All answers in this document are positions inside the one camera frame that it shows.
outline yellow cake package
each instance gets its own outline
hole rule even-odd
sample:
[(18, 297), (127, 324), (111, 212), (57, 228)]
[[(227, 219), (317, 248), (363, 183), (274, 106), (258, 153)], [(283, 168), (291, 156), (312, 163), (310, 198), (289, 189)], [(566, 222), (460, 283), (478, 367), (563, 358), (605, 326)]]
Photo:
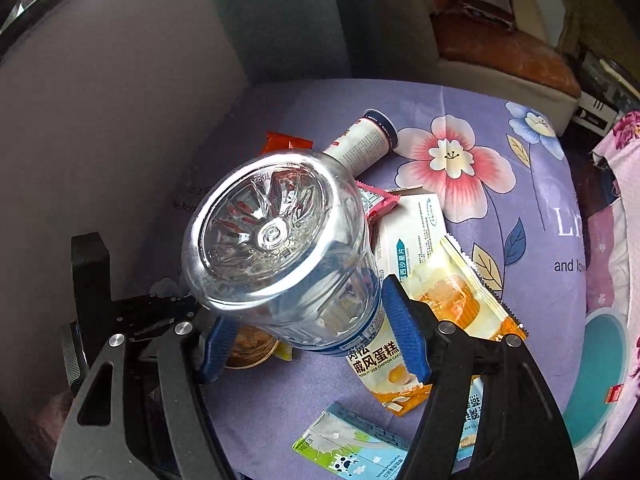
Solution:
[[(401, 285), (412, 300), (430, 307), (438, 320), (450, 320), (471, 336), (500, 340), (516, 333), (526, 338), (523, 325), (486, 288), (473, 267), (460, 245), (446, 235)], [(386, 316), (376, 338), (347, 356), (347, 361), (373, 396), (395, 415), (418, 406), (431, 391), (430, 384), (418, 382), (407, 371)]]

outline red snack packet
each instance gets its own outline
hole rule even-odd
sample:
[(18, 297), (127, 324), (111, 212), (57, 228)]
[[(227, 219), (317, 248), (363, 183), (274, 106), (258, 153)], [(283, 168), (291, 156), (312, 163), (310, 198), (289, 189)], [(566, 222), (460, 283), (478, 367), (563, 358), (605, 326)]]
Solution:
[(276, 132), (267, 132), (267, 143), (264, 145), (260, 154), (275, 152), (276, 150), (292, 150), (294, 148), (306, 148), (310, 150), (313, 145), (311, 140), (300, 139), (299, 137), (292, 137)]
[(356, 181), (356, 184), (360, 189), (360, 198), (362, 199), (365, 218), (369, 226), (395, 208), (400, 200), (399, 196), (392, 195), (383, 189), (377, 189), (358, 181)]

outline metal screw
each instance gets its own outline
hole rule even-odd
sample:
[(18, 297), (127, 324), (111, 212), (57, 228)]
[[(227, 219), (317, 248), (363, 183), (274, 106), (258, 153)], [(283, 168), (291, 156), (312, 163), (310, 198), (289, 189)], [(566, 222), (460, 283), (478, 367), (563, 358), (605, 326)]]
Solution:
[(438, 323), (438, 330), (443, 334), (453, 334), (456, 331), (456, 325), (450, 321), (441, 321)]
[(522, 344), (522, 339), (520, 339), (515, 334), (507, 334), (504, 340), (507, 342), (507, 345), (517, 348)]
[(122, 334), (114, 334), (109, 338), (109, 346), (120, 346), (125, 339)]
[(193, 325), (188, 321), (183, 321), (181, 323), (178, 323), (175, 326), (174, 330), (175, 330), (175, 333), (177, 333), (177, 335), (185, 335), (191, 332), (191, 330), (193, 330)]

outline pink snack packet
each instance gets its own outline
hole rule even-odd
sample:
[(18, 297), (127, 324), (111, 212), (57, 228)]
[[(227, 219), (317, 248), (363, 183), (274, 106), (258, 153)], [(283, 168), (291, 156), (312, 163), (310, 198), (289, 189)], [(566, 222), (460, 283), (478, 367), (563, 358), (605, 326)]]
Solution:
[(369, 227), (373, 222), (391, 211), (400, 200), (399, 196), (392, 195), (383, 189), (377, 189), (358, 181), (356, 181), (356, 184), (358, 184), (358, 188), (360, 189), (360, 198), (362, 199), (365, 218), (367, 219)]

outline purple tablecloth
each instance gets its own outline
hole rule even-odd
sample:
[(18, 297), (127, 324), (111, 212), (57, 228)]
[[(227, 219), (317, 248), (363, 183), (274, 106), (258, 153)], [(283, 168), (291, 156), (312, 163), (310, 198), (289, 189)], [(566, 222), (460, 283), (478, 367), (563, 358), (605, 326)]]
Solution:
[[(249, 90), (199, 149), (143, 250), (132, 293), (182, 288), (180, 244), (191, 212), (226, 172), (257, 155), (267, 130), (321, 151), (367, 108), (385, 113), (400, 143), (360, 179), (381, 188), (424, 184), (449, 231), (530, 332), (527, 346), (561, 409), (574, 386), (586, 312), (584, 246), (569, 167), (545, 118), (480, 94), (395, 81), (323, 80)], [(449, 160), (443, 168), (442, 161)], [(329, 478), (292, 443), (337, 400), (411, 438), (422, 414), (384, 410), (345, 359), (297, 352), (228, 370), (205, 390), (233, 468), (255, 480)]]

